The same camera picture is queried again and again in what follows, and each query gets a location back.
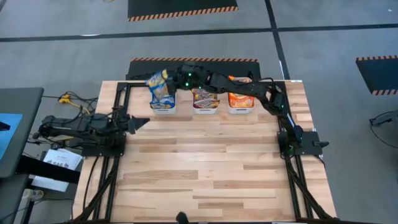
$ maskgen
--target white paper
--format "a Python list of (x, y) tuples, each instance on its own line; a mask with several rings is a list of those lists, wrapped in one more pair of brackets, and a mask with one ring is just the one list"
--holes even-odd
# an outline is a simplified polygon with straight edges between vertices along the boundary
[[(66, 149), (59, 149), (57, 151), (49, 149), (44, 157), (44, 162), (75, 170), (81, 159), (82, 157), (80, 155), (70, 152)], [(46, 189), (52, 189), (61, 192), (65, 192), (67, 190), (68, 184), (68, 182), (53, 180), (39, 176), (35, 176), (32, 182), (32, 185), (36, 187), (43, 187)]]

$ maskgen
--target snack bag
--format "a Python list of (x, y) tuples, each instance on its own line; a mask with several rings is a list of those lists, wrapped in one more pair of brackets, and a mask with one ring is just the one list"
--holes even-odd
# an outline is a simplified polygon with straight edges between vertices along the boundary
[[(239, 82), (249, 83), (250, 78), (246, 77), (228, 77), (230, 80), (237, 80)], [(228, 103), (232, 108), (252, 108), (254, 107), (254, 97), (244, 96), (236, 93), (228, 93)]]
[(175, 106), (175, 95), (170, 95), (167, 89), (166, 79), (168, 78), (167, 70), (155, 73), (145, 83), (149, 86), (152, 93), (152, 101), (149, 103), (152, 109), (166, 109)]
[(202, 89), (193, 89), (193, 107), (194, 108), (217, 108), (220, 101), (218, 100), (217, 94), (209, 93)]

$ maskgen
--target wood plank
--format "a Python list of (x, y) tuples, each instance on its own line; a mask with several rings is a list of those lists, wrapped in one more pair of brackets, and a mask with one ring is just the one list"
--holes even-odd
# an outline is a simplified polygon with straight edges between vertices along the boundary
[[(313, 128), (304, 85), (286, 81), (290, 109), (303, 129)], [(97, 113), (109, 113), (117, 82), (103, 82)], [(191, 222), (293, 221), (285, 163), (279, 157), (277, 119), (255, 100), (249, 114), (229, 114), (227, 94), (219, 95), (216, 114), (195, 114), (192, 93), (177, 92), (177, 112), (158, 116), (149, 108), (147, 88), (134, 88), (127, 112), (150, 122), (127, 135), (120, 160), (111, 222), (175, 222), (179, 211)], [(96, 193), (102, 158), (88, 186)], [(323, 164), (302, 156), (309, 191), (335, 216)], [(84, 160), (73, 212), (81, 213), (94, 158)], [(305, 214), (299, 190), (302, 215)], [(103, 197), (101, 216), (106, 199)]]

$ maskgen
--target wooden tabletop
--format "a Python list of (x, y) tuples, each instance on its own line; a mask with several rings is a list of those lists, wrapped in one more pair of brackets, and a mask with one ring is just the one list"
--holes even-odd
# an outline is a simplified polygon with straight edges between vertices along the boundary
[[(286, 81), (290, 108), (303, 129), (313, 128), (302, 82)], [(102, 84), (97, 113), (109, 113), (117, 82)], [(174, 222), (179, 211), (191, 222), (292, 221), (294, 212), (284, 161), (279, 157), (277, 120), (260, 104), (249, 114), (229, 114), (226, 94), (216, 114), (194, 114), (192, 93), (177, 92), (177, 113), (156, 116), (147, 88), (133, 88), (128, 113), (150, 117), (128, 135), (113, 202), (112, 222)], [(309, 191), (330, 215), (335, 209), (323, 164), (302, 156)], [(81, 213), (94, 158), (85, 159), (73, 205)], [(102, 158), (88, 187), (87, 204), (100, 178)], [(107, 192), (103, 197), (104, 217)], [(305, 207), (301, 194), (302, 216)]]

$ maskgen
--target concrete floor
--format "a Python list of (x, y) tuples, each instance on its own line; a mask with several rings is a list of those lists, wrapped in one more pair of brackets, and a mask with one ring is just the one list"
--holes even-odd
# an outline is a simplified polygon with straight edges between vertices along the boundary
[[(278, 27), (395, 23), (394, 0), (271, 0)], [(127, 1), (7, 1), (0, 37), (113, 34), (270, 27), (263, 0), (238, 0), (239, 11), (137, 23), (127, 22)], [(291, 79), (304, 81), (313, 121), (323, 141), (337, 214), (344, 220), (396, 223), (398, 150), (379, 142), (368, 119), (396, 108), (396, 96), (372, 96), (355, 57), (396, 55), (398, 29), (283, 32)], [(103, 80), (123, 80), (133, 57), (258, 58), (263, 77), (282, 79), (271, 33), (211, 34), (125, 39), (0, 43), (0, 88), (42, 86), (45, 95), (67, 90), (95, 97)], [(32, 132), (48, 114), (71, 117), (74, 108), (43, 98)], [(376, 132), (398, 145), (395, 127)], [(47, 146), (28, 145), (34, 156)], [(76, 186), (65, 195), (73, 198)], [(43, 202), (31, 223), (62, 222), (71, 202)]]

